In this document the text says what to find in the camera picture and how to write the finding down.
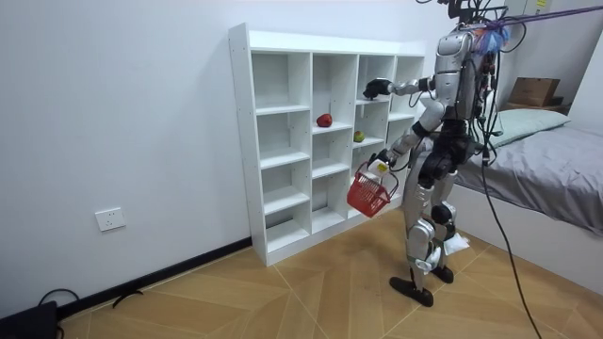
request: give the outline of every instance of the red plastic basket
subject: red plastic basket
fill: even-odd
[[[365,216],[372,218],[391,202],[392,196],[398,189],[399,182],[398,178],[390,173],[396,179],[396,186],[390,192],[387,192],[387,188],[381,183],[370,179],[360,171],[364,165],[367,165],[367,162],[360,165],[356,171],[354,182],[351,184],[350,191],[348,191],[348,204]]]

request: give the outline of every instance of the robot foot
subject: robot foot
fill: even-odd
[[[454,283],[454,273],[447,266],[438,266],[432,270],[432,273],[434,276],[440,278],[440,280],[444,283]]]
[[[414,282],[405,281],[398,277],[392,277],[389,280],[389,285],[404,296],[414,299],[425,307],[433,306],[433,294],[427,288],[419,291],[416,289]]]

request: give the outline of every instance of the bed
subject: bed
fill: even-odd
[[[538,132],[497,149],[486,170],[492,197],[603,236],[603,137],[570,127]],[[483,192],[481,156],[457,184]]]
[[[559,113],[526,111],[500,113],[506,136],[493,139],[497,161],[486,169],[513,252],[603,294],[603,136],[566,127]],[[459,229],[505,249],[480,155],[459,168],[456,184],[449,200]]]

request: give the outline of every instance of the pillow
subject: pillow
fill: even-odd
[[[500,137],[491,136],[490,142],[495,148],[510,144],[522,137],[529,137],[536,132],[562,126],[571,120],[561,113],[543,109],[511,109],[498,113],[495,131],[503,130]],[[478,130],[478,142],[483,143],[483,136]]]

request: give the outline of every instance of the gray bedsheet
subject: gray bedsheet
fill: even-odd
[[[491,196],[603,236],[603,137],[569,127],[538,132],[497,149],[486,169]],[[483,192],[481,155],[457,184]]]

